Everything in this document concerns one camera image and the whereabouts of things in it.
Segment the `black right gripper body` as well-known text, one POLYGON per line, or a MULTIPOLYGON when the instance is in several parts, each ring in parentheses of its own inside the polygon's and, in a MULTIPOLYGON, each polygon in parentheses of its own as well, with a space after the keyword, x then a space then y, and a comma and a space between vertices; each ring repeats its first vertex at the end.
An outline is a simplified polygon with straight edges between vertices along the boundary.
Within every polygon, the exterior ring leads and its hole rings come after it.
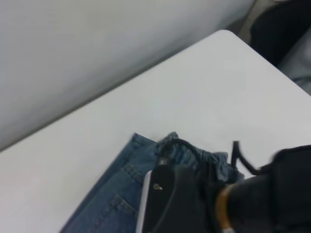
POLYGON ((205 203, 205 227, 207 233, 221 232, 215 207, 217 195, 224 187, 225 183, 218 179, 216 164, 206 164, 201 172, 201 193, 205 203))

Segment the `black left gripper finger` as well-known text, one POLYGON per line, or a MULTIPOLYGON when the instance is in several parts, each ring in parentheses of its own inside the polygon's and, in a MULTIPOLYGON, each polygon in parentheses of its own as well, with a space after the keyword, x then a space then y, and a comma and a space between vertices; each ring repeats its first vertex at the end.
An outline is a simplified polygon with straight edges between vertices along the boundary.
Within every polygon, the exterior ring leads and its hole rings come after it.
POLYGON ((180 167, 175 171, 173 197, 167 211, 169 233, 213 233, 208 206, 208 185, 214 181, 214 167, 198 173, 180 167))

